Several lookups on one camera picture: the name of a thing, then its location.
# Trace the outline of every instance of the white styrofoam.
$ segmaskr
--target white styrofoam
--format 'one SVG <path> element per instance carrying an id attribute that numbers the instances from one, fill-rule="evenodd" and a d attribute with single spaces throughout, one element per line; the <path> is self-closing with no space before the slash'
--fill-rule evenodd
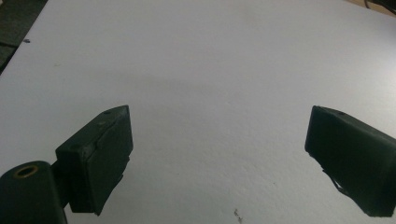
<path id="1" fill-rule="evenodd" d="M 304 140 L 312 105 L 396 136 L 395 25 L 343 1 L 51 0 L 0 76 L 0 173 L 127 104 L 124 178 L 69 223 L 393 223 Z"/>

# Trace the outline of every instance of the screw hole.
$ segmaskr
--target screw hole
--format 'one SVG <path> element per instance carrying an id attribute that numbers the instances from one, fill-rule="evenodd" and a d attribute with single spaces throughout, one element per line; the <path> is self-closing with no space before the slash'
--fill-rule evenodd
<path id="1" fill-rule="evenodd" d="M 37 171 L 38 167 L 36 165 L 25 166 L 15 172 L 14 177 L 17 179 L 25 178 L 35 174 Z"/>

